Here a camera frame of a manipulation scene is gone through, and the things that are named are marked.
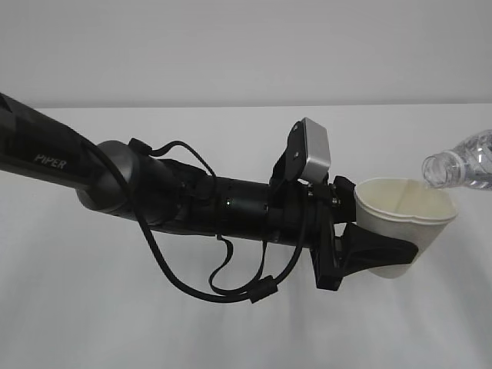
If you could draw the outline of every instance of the white wall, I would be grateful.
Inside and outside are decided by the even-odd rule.
[[[100,142],[182,139],[217,173],[267,181],[290,127],[309,116],[329,132],[332,177],[420,177],[422,159],[490,127],[492,105],[311,108],[66,109],[45,113]],[[173,156],[189,160],[184,151]],[[452,191],[459,218],[402,278],[369,272],[316,290],[305,251],[280,291],[219,306],[176,291],[138,226],[91,213],[73,191],[0,173],[0,367],[489,368],[490,193]],[[184,281],[207,287],[224,245],[156,235]],[[260,245],[236,241],[218,283],[256,271]],[[278,273],[293,248],[272,245]]]
[[[38,107],[492,102],[490,0],[2,0]]]

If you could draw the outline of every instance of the bottle cap opening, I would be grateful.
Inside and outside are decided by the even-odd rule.
[[[426,158],[422,164],[424,180],[432,188],[455,187],[463,182],[464,167],[461,158],[444,151]]]

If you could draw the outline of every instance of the white backdrop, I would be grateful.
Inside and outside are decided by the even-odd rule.
[[[95,142],[189,142],[219,175],[267,181],[295,121],[325,125],[332,177],[420,177],[422,159],[490,127],[492,105],[44,110]],[[193,162],[176,149],[173,157]],[[280,291],[214,305],[175,290],[138,226],[92,213],[74,192],[0,173],[0,367],[486,368],[492,363],[490,192],[451,191],[460,216],[397,280],[369,272],[339,292],[314,286],[306,251]],[[212,238],[157,234],[198,288],[224,257]],[[236,240],[218,284],[256,271],[261,247]],[[278,273],[293,248],[272,245]]]

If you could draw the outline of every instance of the plastic water bottle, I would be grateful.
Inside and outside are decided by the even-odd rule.
[[[492,130],[425,159],[422,174],[434,188],[464,186],[492,191]]]

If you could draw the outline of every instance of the robotic arm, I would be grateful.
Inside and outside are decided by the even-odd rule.
[[[162,158],[175,146],[187,148],[208,173]],[[273,294],[302,248],[310,250],[317,287],[332,291],[346,275],[413,261],[418,251],[414,244],[352,223],[354,184],[338,176],[328,183],[329,153],[326,129],[304,118],[291,129],[268,184],[222,178],[184,142],[158,150],[135,138],[127,145],[106,141],[96,146],[68,126],[0,94],[0,170],[74,188],[86,208],[137,221],[169,281],[210,302],[255,302]],[[334,233],[337,223],[347,223],[341,237]],[[217,236],[225,242],[227,257],[209,279],[218,294],[179,281],[151,231]],[[223,290],[212,281],[232,256],[232,243],[224,236],[262,241],[263,257],[268,242],[295,249],[277,277],[262,277],[262,260],[253,280]]]

